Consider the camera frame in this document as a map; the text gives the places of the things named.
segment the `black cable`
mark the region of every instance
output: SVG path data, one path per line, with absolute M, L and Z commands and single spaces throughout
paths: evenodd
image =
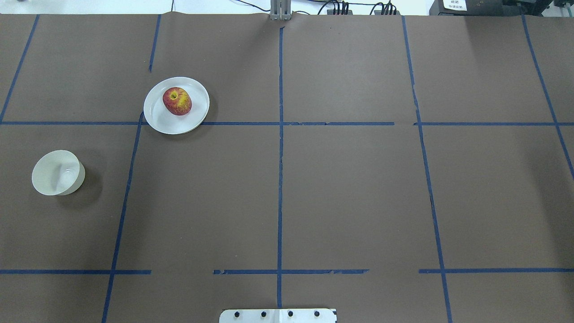
M 387 3 L 387 5 L 385 6 L 385 13 L 384 15 L 386 16 L 392 16 L 392 15 L 396 15 L 397 14 L 397 7 L 391 3 L 391 0 L 389 0 L 389 2 Z
M 349 14 L 349 3 L 348 2 L 344 2 L 341 5 L 341 14 Z
M 378 5 L 381 5 L 381 6 L 383 7 L 381 10 L 385 11 L 385 4 L 382 3 L 382 2 L 378 2 L 376 5 L 373 6 L 373 8 L 371 9 L 371 12 L 369 13 L 369 15 L 372 15 L 372 14 L 373 14 L 373 12 L 375 11 L 375 8 L 376 8 Z
M 329 0 L 329 1 L 321 1 L 324 2 L 323 6 L 321 6 L 321 9 L 319 9 L 319 12 L 317 14 L 321 14 L 321 11 L 323 11 L 323 8 L 325 8 L 326 5 L 328 5 L 329 3 L 333 3 L 333 13 L 335 13 L 335 4 L 337 4 L 337 7 L 339 7 L 339 1 L 337 0 Z
M 263 8 L 261 8 L 261 7 L 255 6 L 253 3 L 245 2 L 245 1 L 242 1 L 242 0 L 235 0 L 235 1 L 238 1 L 238 2 L 241 2 L 241 3 L 245 3 L 246 5 L 250 5 L 250 6 L 252 6 L 252 7 L 255 7 L 255 8 L 257 8 L 257 9 L 263 11 L 263 12 L 271 12 L 271 9 L 265 10 L 265 9 L 263 9 Z

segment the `apple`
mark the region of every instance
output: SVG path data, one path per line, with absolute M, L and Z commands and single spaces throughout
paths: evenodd
M 189 94 L 181 87 L 172 87 L 164 93 L 164 105 L 176 116 L 183 116 L 191 110 Z

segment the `blue tape line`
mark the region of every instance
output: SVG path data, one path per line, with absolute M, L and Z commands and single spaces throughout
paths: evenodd
M 140 134 L 141 129 L 142 129 L 143 120 L 144 120 L 144 113 L 142 112 L 139 115 L 138 129 L 135 133 L 134 149 L 131 153 L 130 171 L 127 175 L 126 193 L 123 196 L 122 215 L 119 218 L 118 235 L 115 239 L 114 257 L 112 258 L 112 262 L 111 262 L 110 280 L 108 281 L 108 290 L 106 293 L 106 301 L 104 303 L 104 311 L 102 314 L 102 323 L 106 323 L 107 312 L 108 312 L 108 308 L 110 307 L 111 290 L 114 286 L 114 275 L 115 275 L 114 271 L 115 271 L 116 265 L 118 264 L 119 244 L 122 240 L 123 222 L 124 222 L 124 219 L 126 217 L 126 209 L 127 209 L 127 198 L 130 194 L 131 179 L 132 179 L 132 176 L 134 173 L 135 153 L 138 150 L 139 134 Z
M 325 274 L 342 274 L 342 275 L 362 275 L 369 272 L 368 269 L 284 269 L 283 274 L 289 275 L 325 275 Z
M 548 103 L 548 108 L 550 108 L 550 114 L 552 115 L 552 120 L 554 120 L 556 126 L 556 132 L 558 133 L 558 138 L 560 139 L 560 145 L 562 145 L 562 150 L 564 151 L 564 156 L 568 162 L 568 168 L 570 169 L 570 175 L 574 179 L 574 167 L 572 167 L 572 161 L 570 160 L 570 154 L 566 148 L 566 143 L 562 136 L 562 131 L 560 131 L 560 126 L 558 125 L 558 119 L 556 118 L 556 113 L 554 112 L 554 107 L 552 106 L 552 101 L 550 100 L 550 95 L 548 94 L 548 89 L 546 89 L 546 83 L 542 77 L 542 72 L 540 71 L 540 66 L 538 65 L 538 60 L 536 59 L 536 54 L 534 53 L 534 47 L 532 46 L 532 41 L 530 40 L 530 33 L 528 32 L 528 26 L 526 25 L 526 17 L 524 13 L 521 14 L 522 26 L 524 26 L 524 33 L 526 34 L 526 42 L 528 42 L 528 47 L 530 48 L 530 54 L 532 55 L 532 61 L 534 62 L 534 67 L 536 68 L 536 73 L 538 73 L 538 78 L 540 84 L 542 85 L 542 90 L 544 91 L 544 96 L 546 97 L 546 102 Z
M 555 126 L 554 122 L 417 122 L 421 126 Z
M 279 122 L 204 121 L 206 126 L 279 126 Z
M 214 270 L 214 275 L 276 275 L 277 270 L 275 269 L 225 269 Z
M 394 126 L 394 122 L 285 122 L 286 126 Z
M 425 141 L 423 138 L 423 133 L 422 133 L 422 120 L 421 120 L 421 113 L 418 107 L 418 99 L 417 99 L 417 94 L 414 91 L 414 72 L 413 72 L 413 63 L 410 57 L 410 46 L 409 46 L 409 37 L 407 35 L 407 31 L 406 31 L 406 20 L 405 20 L 405 16 L 401 16 L 402 19 L 402 30 L 403 30 L 403 34 L 405 35 L 405 47 L 406 47 L 406 58 L 407 61 L 409 63 L 409 74 L 410 74 L 410 85 L 412 87 L 413 90 L 413 100 L 414 100 L 414 106 L 416 108 L 416 113 L 417 113 L 417 123 L 418 123 L 418 136 L 420 138 L 421 141 L 421 149 L 422 149 L 422 160 L 424 162 L 424 166 L 425 166 L 425 175 L 426 175 L 426 185 L 429 191 L 429 197 L 430 197 L 430 209 L 432 211 L 432 220 L 433 220 L 433 225 L 435 227 L 435 240 L 436 240 L 436 249 L 437 252 L 439 254 L 439 265 L 441 270 L 444 270 L 444 260 L 443 260 L 443 248 L 441 246 L 441 242 L 440 242 L 440 234 L 439 234 L 439 222 L 437 220 L 436 217 L 436 209 L 435 209 L 435 198 L 433 195 L 433 191 L 432 191 L 432 185 L 431 185 L 431 173 L 429 171 L 429 166 L 428 166 L 428 159 L 426 157 L 426 148 L 425 148 Z M 448 296 L 448 286 L 447 286 L 447 276 L 445 273 L 441 273 L 441 278 L 443 281 L 443 293 L 444 293 L 444 304 L 447 310 L 447 319 L 449 323 L 452 323 L 452 312 L 451 312 L 451 301 L 450 298 Z
M 501 272 L 574 272 L 574 268 L 451 268 L 445 269 L 420 269 L 419 274 L 484 274 Z
M 138 125 L 132 121 L 2 121 L 3 125 L 106 125 L 125 126 Z
M 283 269 L 283 275 L 325 275 L 325 274 L 342 274 L 342 275 L 362 275 L 369 272 L 368 269 Z M 275 269 L 226 269 L 214 270 L 214 275 L 275 275 L 278 271 Z
M 149 56 L 149 71 L 152 71 L 153 58 L 156 56 L 157 35 L 160 33 L 161 15 L 157 15 L 156 34 L 153 36 L 152 54 Z
M 282 308 L 283 269 L 283 28 L 279 29 L 279 188 L 277 210 L 277 308 Z
M 109 275 L 111 270 L 1 269 L 0 275 Z M 116 270 L 115 275 L 151 275 L 151 270 Z
M 6 96 L 6 100 L 4 101 L 4 107 L 2 108 L 2 112 L 0 113 L 0 122 L 4 119 L 4 114 L 6 114 L 6 109 L 8 108 L 8 103 L 10 103 L 10 97 L 12 96 L 12 91 L 14 91 L 14 86 L 16 86 L 16 80 L 18 79 L 18 75 L 20 74 L 20 69 L 24 64 L 24 58 L 26 58 L 26 53 L 28 52 L 28 48 L 30 47 L 30 43 L 32 42 L 32 37 L 34 36 L 34 32 L 36 31 L 36 26 L 38 25 L 38 20 L 40 19 L 40 15 L 36 15 L 36 19 L 34 20 L 34 24 L 32 25 L 32 30 L 30 31 L 30 36 L 28 36 L 28 41 L 26 42 L 26 46 L 24 47 L 24 51 L 22 52 L 22 56 L 20 57 L 20 62 L 18 63 L 18 67 L 16 68 L 16 73 L 14 73 L 14 78 L 12 79 L 12 84 L 10 85 L 10 89 L 8 90 L 8 95 Z

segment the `brown table surface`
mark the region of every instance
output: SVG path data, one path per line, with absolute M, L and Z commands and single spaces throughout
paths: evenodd
M 0 321 L 574 321 L 573 27 L 0 15 Z M 177 136 L 173 76 L 211 100 Z M 43 196 L 57 149 L 86 179 Z

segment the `white sticker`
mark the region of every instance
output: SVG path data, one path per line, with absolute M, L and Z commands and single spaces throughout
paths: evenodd
M 443 0 L 445 9 L 466 11 L 466 0 Z

